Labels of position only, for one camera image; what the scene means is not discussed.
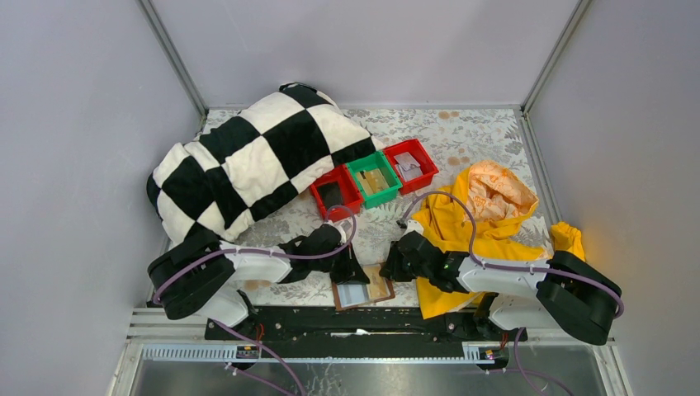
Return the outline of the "brown leather card holder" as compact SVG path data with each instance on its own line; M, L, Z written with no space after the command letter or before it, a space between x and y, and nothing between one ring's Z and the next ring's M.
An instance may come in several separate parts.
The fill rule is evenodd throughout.
M386 282L390 288L391 296L386 299L370 300L367 293L367 285L358 284L332 284L334 306L337 311L344 311L349 309L355 309L362 306L367 306L370 304L378 303L393 299L395 297L395 291L393 284L390 280L386 279Z

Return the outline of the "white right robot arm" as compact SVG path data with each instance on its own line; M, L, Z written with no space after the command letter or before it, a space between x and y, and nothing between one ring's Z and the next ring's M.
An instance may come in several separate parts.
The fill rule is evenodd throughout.
M480 257L442 251L412 230L392 242L380 274L396 282L425 279L448 294L482 294L474 321L487 337L520 328L554 329L602 346L622 312L620 287L566 251L531 261Z

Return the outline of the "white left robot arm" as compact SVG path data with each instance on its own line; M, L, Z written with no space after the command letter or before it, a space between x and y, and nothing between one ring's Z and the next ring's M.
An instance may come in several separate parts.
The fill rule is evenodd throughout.
M235 245L209 230L197 231L149 264L154 302L170 320L199 316L232 328L253 309L236 287L240 281L288 284L317 271L339 284L369 283L351 239L351 226L332 223L267 248Z

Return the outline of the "black card in red bin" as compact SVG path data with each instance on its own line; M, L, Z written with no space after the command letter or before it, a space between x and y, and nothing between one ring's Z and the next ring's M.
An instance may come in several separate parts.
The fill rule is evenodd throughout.
M326 209L336 205L343 205L343 192L338 182L330 182L317 187L319 197Z

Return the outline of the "gold cards in green bin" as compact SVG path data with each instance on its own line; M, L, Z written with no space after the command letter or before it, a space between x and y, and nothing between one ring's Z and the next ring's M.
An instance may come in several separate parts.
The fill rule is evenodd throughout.
M356 173L358 183L367 196L372 196L384 190L381 173L376 175L376 169L371 171L360 171Z

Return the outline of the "white cards in red bin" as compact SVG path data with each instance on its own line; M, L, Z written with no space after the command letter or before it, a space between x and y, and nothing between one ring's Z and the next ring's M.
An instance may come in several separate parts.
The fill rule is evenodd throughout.
M420 162L409 152L394 156L398 173L405 182L410 182L423 175Z

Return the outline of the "left red plastic bin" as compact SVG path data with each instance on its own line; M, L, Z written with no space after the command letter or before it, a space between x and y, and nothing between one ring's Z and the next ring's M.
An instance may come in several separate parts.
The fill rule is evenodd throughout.
M338 166L317 179L310 186L310 193L315 198L321 218L333 222L346 219L350 214L346 210L331 210L332 206L344 205L354 215L358 215L364 203L346 165Z

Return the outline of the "red plastic bin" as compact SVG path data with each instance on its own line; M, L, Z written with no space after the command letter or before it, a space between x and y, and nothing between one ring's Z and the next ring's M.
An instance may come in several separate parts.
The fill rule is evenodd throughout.
M310 186L310 193L315 198L321 218L333 222L346 219L350 214L346 210L331 210L332 206L344 205L354 215L358 215L364 203L346 165L338 166L317 179Z
M402 187L399 193L402 196L429 186L439 172L418 139L408 139L391 145L384 148L382 153L400 179Z

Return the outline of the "yellow raincoat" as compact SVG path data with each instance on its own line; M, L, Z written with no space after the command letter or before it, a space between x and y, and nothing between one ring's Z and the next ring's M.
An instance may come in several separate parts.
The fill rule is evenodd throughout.
M462 201L475 218L477 255L515 261L551 256L543 247L529 247L512 240L523 222L533 215L539 199L506 167L490 160L475 163L461 172L453 185L439 191ZM442 251L468 250L473 227L468 215L452 198L428 196L412 219L421 223L423 236ZM579 229L561 221L551 226L551 236L555 251L571 252L587 261ZM478 303L483 296L442 292L424 278L416 280L416 289L424 319L462 308L472 301Z

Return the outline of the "green plastic bin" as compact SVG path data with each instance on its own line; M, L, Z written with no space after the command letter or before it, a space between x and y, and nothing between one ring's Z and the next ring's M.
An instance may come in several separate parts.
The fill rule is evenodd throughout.
M387 157L381 151L347 163L347 167L362 194L365 209L374 208L395 199L403 186Z

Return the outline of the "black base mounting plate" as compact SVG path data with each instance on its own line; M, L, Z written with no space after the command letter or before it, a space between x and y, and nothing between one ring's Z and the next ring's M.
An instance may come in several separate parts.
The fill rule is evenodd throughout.
M517 338L479 310L425 319L417 308L261 306L231 332L208 320L207 341L261 342L283 358L463 358L467 344L505 348Z

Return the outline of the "right red plastic bin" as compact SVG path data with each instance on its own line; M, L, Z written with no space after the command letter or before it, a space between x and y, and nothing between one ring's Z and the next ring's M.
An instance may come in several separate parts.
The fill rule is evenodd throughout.
M429 186L439 172L418 139L408 139L391 145L384 148L382 153L400 179L402 187L399 193L402 196Z

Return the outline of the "black white checkered blanket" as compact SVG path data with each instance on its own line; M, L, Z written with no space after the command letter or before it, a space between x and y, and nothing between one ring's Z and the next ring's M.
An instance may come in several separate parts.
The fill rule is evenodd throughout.
M294 82L218 127L174 144L146 192L168 238L233 242L324 174L385 145L325 93Z

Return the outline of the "floral table mat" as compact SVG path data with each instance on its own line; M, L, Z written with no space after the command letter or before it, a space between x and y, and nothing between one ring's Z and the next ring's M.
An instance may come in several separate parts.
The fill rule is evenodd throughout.
M354 210L360 260L384 261L402 215L430 227L440 247L492 258L549 257L550 235L512 109L350 110L385 145L361 171L333 170L277 212L231 237L263 247Z

